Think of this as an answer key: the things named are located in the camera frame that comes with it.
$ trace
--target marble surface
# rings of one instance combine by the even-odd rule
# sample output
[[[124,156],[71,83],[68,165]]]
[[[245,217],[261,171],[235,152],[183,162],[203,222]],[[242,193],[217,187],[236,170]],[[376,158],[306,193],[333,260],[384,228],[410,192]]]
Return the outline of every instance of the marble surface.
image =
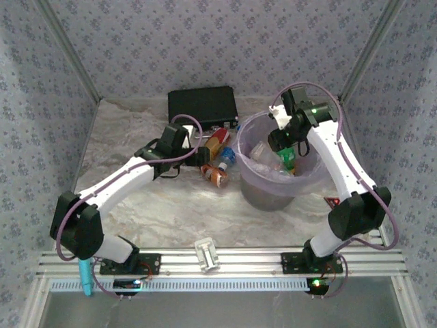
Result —
[[[238,98],[240,119],[265,110],[268,101]],[[102,101],[76,192],[101,181],[160,137],[166,121],[165,99]],[[228,186],[217,189],[198,169],[182,167],[178,178],[159,178],[120,202],[102,220],[104,233],[118,234],[139,247],[191,247],[209,236],[219,247],[302,245],[326,224],[330,208],[323,197],[336,195],[329,181],[317,193],[267,213],[244,200],[237,167],[230,176]]]

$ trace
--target black box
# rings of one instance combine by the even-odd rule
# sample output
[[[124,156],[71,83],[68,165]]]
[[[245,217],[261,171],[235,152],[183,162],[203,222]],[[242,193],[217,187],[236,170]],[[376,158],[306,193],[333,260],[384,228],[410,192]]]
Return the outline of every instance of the black box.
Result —
[[[186,114],[198,120],[203,130],[213,126],[235,128],[238,125],[234,90],[229,86],[172,91],[168,99],[169,122],[178,114]],[[180,118],[176,123],[193,124],[187,118]]]

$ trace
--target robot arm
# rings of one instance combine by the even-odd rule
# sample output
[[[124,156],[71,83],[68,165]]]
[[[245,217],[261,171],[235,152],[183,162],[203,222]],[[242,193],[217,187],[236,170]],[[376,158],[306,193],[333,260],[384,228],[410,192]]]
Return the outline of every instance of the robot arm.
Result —
[[[364,183],[386,205],[390,203],[391,194],[386,187],[377,187],[365,173],[343,136],[337,141],[337,114],[326,103],[314,105],[303,87],[286,91],[282,100],[284,105],[270,108],[270,117],[277,121],[279,127],[269,135],[270,147],[278,151],[298,144],[300,153],[300,143],[305,142],[308,153],[310,145],[313,146],[326,164],[339,193],[340,205],[329,213],[324,229],[305,243],[304,257],[311,266],[332,256],[349,238],[379,228],[382,224],[384,209]],[[361,180],[356,179],[337,142],[341,142],[347,159],[360,174]]]
[[[95,256],[135,267],[139,249],[120,236],[103,234],[101,219],[129,193],[172,167],[183,163],[188,166],[207,163],[210,153],[205,147],[199,147],[196,153],[188,156],[193,151],[189,142],[193,131],[193,126],[169,124],[160,139],[136,151],[123,167],[103,181],[77,195],[69,191],[63,193],[57,202],[50,236],[56,240],[62,222],[76,206],[61,231],[61,245],[81,260]]]

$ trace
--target teal pen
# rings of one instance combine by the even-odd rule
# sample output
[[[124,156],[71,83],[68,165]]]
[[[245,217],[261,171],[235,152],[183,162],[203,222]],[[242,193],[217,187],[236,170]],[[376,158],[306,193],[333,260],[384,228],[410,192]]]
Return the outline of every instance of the teal pen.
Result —
[[[79,260],[79,275],[81,276],[82,289],[85,295],[91,296],[93,279],[91,276],[91,260]]]

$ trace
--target patterned wallpaper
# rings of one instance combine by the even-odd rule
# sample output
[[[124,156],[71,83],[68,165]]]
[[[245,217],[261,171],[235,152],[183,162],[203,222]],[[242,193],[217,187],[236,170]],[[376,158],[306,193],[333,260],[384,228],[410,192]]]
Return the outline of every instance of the patterned wallpaper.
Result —
[[[437,3],[407,3],[347,109],[367,168],[392,191],[400,247],[437,327]]]
[[[0,1],[0,327],[15,327],[95,104],[31,1]]]
[[[297,80],[338,93],[385,0],[51,0],[104,98]]]

